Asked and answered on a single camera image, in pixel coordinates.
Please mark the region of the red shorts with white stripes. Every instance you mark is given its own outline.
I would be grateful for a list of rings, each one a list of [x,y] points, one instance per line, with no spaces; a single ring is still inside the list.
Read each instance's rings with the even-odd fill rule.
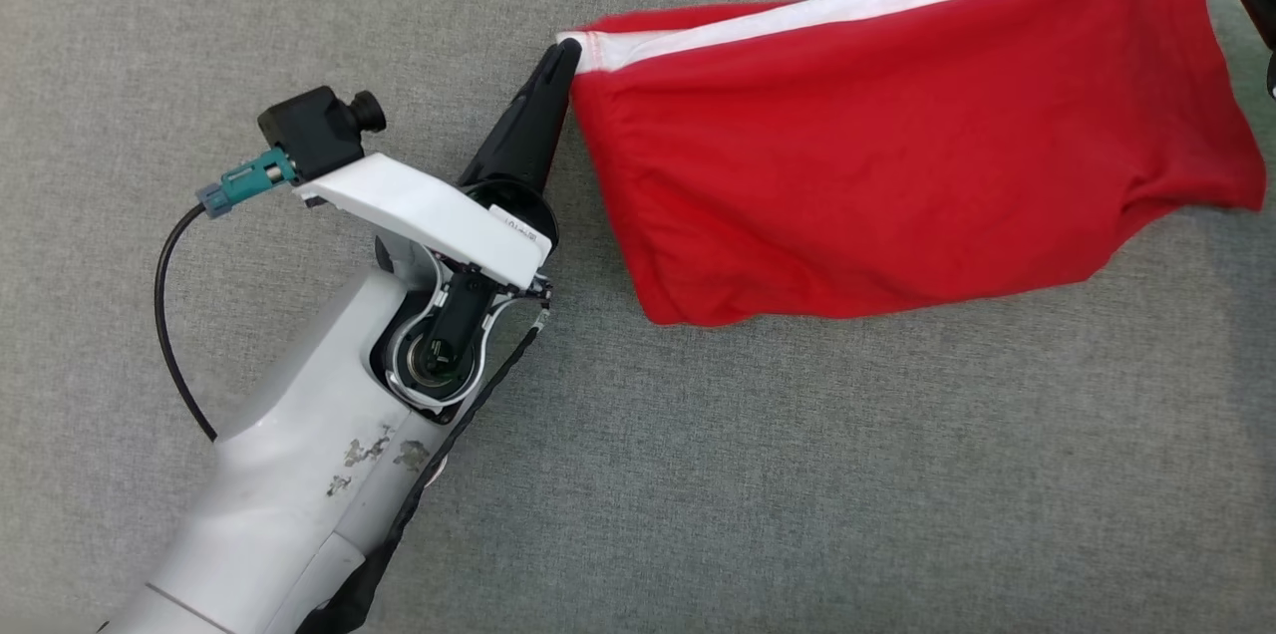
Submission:
[[[1062,287],[1178,208],[1265,203],[1206,0],[702,4],[558,40],[661,325]]]

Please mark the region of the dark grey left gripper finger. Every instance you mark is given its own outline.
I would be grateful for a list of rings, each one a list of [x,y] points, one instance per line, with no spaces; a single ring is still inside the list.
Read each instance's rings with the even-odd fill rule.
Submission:
[[[570,38],[546,48],[464,168],[461,188],[510,181],[537,196],[545,193],[581,54]]]

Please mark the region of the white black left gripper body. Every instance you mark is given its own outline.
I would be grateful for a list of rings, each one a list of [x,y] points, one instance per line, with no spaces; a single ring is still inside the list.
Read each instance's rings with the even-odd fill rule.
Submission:
[[[547,237],[500,205],[478,205],[447,181],[370,154],[295,188],[420,246],[473,263],[496,283],[530,290],[550,255]]]

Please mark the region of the grey fabric sofa seat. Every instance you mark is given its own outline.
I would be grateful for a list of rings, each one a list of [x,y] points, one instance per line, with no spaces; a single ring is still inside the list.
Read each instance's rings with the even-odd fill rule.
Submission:
[[[213,471],[154,334],[198,188],[315,85],[456,176],[556,31],[766,0],[0,0],[0,631],[91,633]],[[1094,279],[884,319],[660,328],[575,126],[547,328],[464,432],[366,634],[1276,634],[1272,188]]]

